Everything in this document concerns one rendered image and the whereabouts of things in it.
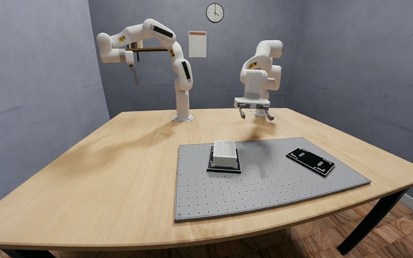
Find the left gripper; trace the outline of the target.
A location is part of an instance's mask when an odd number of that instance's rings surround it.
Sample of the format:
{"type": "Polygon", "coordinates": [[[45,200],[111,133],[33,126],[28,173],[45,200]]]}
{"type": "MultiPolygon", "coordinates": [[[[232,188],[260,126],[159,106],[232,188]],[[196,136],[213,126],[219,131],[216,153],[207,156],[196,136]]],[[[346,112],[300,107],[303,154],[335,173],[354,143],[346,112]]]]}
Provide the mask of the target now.
{"type": "Polygon", "coordinates": [[[234,107],[239,108],[239,112],[241,114],[242,119],[245,119],[245,113],[242,111],[243,109],[260,109],[265,110],[267,114],[267,118],[271,121],[274,120],[274,116],[268,112],[270,107],[270,101],[266,99],[247,99],[247,98],[235,98],[234,99],[234,107]],[[264,106],[265,105],[265,106],[264,106]]]}

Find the black rectangular plate nest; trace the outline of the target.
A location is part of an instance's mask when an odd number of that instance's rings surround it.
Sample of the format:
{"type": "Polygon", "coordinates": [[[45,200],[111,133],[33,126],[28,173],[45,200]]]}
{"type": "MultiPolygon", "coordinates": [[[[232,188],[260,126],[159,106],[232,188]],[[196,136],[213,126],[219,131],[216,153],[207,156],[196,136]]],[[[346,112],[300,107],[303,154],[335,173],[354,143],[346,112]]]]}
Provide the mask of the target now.
{"type": "Polygon", "coordinates": [[[325,177],[335,166],[335,163],[300,147],[286,154],[286,157],[323,177],[325,177]]]}
{"type": "Polygon", "coordinates": [[[240,166],[239,153],[238,153],[237,147],[236,147],[237,162],[236,162],[236,167],[233,167],[233,168],[213,166],[213,153],[214,153],[214,146],[211,146],[207,171],[241,173],[241,166],[240,166]]]}

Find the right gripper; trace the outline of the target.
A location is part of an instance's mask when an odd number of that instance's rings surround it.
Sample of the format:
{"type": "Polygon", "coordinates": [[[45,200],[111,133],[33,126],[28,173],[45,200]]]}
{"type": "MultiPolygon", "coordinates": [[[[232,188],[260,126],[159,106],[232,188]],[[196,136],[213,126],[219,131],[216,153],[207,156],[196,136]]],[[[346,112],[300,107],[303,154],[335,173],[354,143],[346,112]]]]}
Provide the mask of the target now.
{"type": "Polygon", "coordinates": [[[134,64],[133,51],[125,51],[125,49],[124,49],[124,53],[125,53],[125,61],[129,65],[130,70],[134,71],[135,79],[136,79],[136,85],[139,85],[139,77],[136,75],[136,68],[133,67],[133,64],[134,64]]]}

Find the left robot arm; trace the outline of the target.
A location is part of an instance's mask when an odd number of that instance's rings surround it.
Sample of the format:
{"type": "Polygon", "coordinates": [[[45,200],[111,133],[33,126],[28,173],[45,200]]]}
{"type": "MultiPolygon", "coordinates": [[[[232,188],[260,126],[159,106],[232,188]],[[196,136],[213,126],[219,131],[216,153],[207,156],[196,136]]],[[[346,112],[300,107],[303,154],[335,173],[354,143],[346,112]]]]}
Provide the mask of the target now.
{"type": "Polygon", "coordinates": [[[254,57],[246,61],[240,73],[245,83],[244,98],[269,100],[267,90],[280,88],[282,69],[272,65],[272,58],[280,58],[283,44],[279,40],[264,40],[257,46],[254,57]],[[253,70],[261,67],[261,70],[253,70]]]}

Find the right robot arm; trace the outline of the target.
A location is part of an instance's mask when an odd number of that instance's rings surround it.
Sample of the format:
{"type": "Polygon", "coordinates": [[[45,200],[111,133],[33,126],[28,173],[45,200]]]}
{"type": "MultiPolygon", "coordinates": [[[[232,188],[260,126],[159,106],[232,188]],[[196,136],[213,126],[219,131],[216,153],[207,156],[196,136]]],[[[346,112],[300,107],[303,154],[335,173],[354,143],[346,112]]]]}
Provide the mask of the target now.
{"type": "Polygon", "coordinates": [[[126,62],[124,49],[119,47],[144,39],[155,37],[160,45],[166,48],[171,57],[172,68],[178,77],[174,81],[176,92],[176,120],[189,120],[189,92],[193,86],[193,77],[190,63],[184,59],[182,48],[176,42],[173,31],[153,19],[146,19],[144,24],[133,25],[125,28],[121,33],[109,36],[105,33],[98,34],[100,58],[103,63],[126,62]]]}

